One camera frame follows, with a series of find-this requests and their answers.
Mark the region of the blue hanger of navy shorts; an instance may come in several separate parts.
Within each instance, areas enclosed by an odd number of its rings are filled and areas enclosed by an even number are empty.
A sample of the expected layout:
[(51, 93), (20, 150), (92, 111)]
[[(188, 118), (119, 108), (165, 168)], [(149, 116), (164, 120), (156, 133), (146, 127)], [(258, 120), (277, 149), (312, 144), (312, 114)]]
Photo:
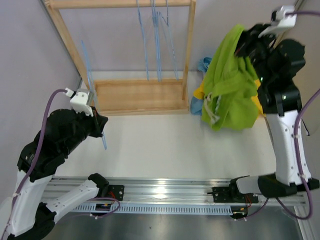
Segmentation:
[(155, 51), (156, 51), (156, 72), (158, 82), (162, 81), (162, 64), (161, 64), (161, 52), (160, 52), (160, 38), (159, 38), (159, 20), (158, 14), (156, 10), (156, 1), (151, 1), (151, 9), (152, 9), (152, 19), (153, 19), (153, 27), (154, 27), (154, 38), (155, 38)]

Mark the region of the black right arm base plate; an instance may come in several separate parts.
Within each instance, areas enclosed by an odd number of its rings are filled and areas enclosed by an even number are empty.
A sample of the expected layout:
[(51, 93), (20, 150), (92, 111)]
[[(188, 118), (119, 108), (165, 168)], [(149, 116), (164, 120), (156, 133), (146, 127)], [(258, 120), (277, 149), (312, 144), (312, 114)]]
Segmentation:
[(230, 186), (212, 187), (207, 194), (213, 197), (215, 203), (257, 204), (259, 202), (259, 198), (252, 193), (243, 194)]

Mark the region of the yellow shorts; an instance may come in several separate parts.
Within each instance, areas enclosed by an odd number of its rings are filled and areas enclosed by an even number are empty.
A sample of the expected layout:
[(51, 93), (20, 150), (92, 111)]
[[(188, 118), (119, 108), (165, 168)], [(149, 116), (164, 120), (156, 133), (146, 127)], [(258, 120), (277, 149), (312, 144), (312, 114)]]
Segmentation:
[[(190, 112), (192, 115), (195, 116), (201, 116), (202, 115), (202, 106), (204, 102), (204, 80), (201, 82), (199, 87), (193, 92), (193, 96), (190, 103)], [(263, 113), (262, 105), (258, 99), (258, 95), (251, 97), (252, 102), (256, 105), (258, 108), (258, 111), (261, 115), (265, 116)]]

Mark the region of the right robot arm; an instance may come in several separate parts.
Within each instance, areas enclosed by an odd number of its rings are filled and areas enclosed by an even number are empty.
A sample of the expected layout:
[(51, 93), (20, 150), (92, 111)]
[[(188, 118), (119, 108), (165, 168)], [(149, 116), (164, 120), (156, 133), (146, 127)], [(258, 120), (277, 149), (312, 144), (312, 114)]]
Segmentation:
[(320, 187), (313, 178), (304, 156), (301, 133), (302, 101), (293, 78), (305, 64), (305, 47), (294, 39), (277, 46), (274, 33), (264, 33), (268, 24), (256, 24), (239, 38), (235, 55), (248, 57), (260, 81), (258, 100), (268, 125), (276, 159), (274, 173), (241, 176), (231, 180), (228, 196), (239, 202), (246, 194), (281, 198)]

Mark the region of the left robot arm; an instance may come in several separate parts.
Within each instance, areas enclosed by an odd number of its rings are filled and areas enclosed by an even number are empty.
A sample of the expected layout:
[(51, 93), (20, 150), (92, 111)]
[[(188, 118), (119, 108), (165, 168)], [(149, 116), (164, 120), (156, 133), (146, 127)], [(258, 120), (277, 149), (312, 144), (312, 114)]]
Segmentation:
[(75, 207), (109, 193), (109, 182), (91, 174), (85, 182), (65, 195), (42, 202), (44, 190), (59, 166), (87, 137), (101, 138), (108, 118), (92, 108), (93, 115), (58, 109), (44, 116), (44, 126), (21, 151), (17, 163), (17, 196), (4, 232), (5, 240), (41, 240), (55, 224)]

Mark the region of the blue hanger of green shorts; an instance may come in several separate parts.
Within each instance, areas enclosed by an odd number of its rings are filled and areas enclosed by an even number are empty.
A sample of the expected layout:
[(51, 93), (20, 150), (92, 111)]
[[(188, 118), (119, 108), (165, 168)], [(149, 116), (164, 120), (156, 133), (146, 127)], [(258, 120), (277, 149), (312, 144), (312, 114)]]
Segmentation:
[[(97, 94), (97, 91), (95, 89), (94, 81), (93, 81), (92, 66), (91, 66), (91, 63), (90, 63), (89, 56), (88, 56), (87, 48), (86, 48), (85, 43), (84, 43), (83, 40), (81, 40), (81, 47), (82, 47), (82, 52), (83, 52), (84, 62), (85, 62), (85, 70), (86, 70), (86, 75), (87, 75), (86, 78), (87, 78), (87, 82), (88, 82), (88, 90), (93, 93), (93, 99), (92, 99), (93, 106), (92, 107), (95, 107), (97, 109), (98, 113), (100, 114), (100, 106), (99, 106), (99, 103), (98, 103), (98, 94)], [(102, 145), (103, 145), (103, 148), (105, 150), (107, 150), (108, 145), (107, 145), (107, 140), (106, 140), (106, 135), (105, 135), (104, 129), (103, 129), (102, 133), (103, 133), (103, 135), (101, 137)]]

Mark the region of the blue hanger of camouflage shorts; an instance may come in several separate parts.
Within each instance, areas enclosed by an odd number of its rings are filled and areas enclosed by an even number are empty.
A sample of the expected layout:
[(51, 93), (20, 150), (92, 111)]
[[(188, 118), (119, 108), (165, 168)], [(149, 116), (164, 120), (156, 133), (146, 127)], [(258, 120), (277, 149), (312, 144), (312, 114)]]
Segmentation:
[(176, 81), (178, 81), (179, 74), (178, 74), (178, 68), (177, 68), (174, 41), (173, 41), (171, 26), (169, 21), (169, 1), (168, 0), (165, 1), (165, 6), (166, 6), (166, 17), (164, 17), (160, 11), (158, 11), (157, 13), (158, 13), (158, 16), (161, 17), (160, 24), (161, 24), (162, 32), (164, 35), (166, 46), (168, 48), (168, 53), (170, 56), (172, 67), (173, 67), (174, 77)]

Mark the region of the blue hanger of yellow shorts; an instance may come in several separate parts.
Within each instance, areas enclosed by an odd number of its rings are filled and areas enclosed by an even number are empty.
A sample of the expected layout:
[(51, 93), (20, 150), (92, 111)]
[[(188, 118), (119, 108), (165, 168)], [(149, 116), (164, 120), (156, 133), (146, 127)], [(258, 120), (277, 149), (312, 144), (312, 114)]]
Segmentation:
[(139, 5), (139, 0), (136, 0), (137, 5), (137, 12), (138, 12), (138, 21), (140, 25), (141, 35), (142, 35), (142, 43), (143, 43), (143, 51), (144, 51), (144, 61), (145, 61), (145, 72), (146, 72), (146, 79), (147, 81), (150, 80), (149, 75), (149, 60), (148, 60), (148, 51), (147, 51), (147, 45), (146, 45), (146, 35), (145, 35), (145, 29), (143, 26), (142, 16), (141, 16), (141, 10)]

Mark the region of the lime green shorts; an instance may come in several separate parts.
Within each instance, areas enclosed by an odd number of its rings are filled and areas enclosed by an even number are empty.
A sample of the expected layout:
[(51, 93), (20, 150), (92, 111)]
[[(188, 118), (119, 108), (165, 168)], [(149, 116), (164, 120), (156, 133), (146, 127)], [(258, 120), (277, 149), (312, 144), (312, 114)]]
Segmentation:
[(259, 116), (252, 100), (257, 95), (257, 74), (248, 57), (235, 55), (244, 31), (245, 27), (237, 24), (225, 35), (203, 79), (201, 119), (213, 131), (249, 129)]

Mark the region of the light blue shorts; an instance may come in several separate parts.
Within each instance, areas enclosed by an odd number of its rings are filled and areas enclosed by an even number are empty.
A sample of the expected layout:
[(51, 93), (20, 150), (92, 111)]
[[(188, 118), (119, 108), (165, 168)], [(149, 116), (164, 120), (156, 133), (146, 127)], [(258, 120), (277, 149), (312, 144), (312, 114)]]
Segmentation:
[(204, 78), (208, 71), (212, 58), (209, 56), (201, 58), (197, 63), (197, 71), (202, 74), (202, 81), (199, 86), (193, 91), (190, 112), (192, 115), (201, 116), (202, 107), (204, 103), (205, 91), (204, 91)]

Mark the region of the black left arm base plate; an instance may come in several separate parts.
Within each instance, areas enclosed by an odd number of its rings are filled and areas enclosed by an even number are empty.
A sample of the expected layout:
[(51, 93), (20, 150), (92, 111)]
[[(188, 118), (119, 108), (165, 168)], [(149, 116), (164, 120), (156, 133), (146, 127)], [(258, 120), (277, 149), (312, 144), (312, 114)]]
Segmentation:
[(124, 198), (125, 186), (124, 185), (109, 185), (104, 187), (101, 193), (98, 194), (101, 198), (113, 198), (122, 201)]

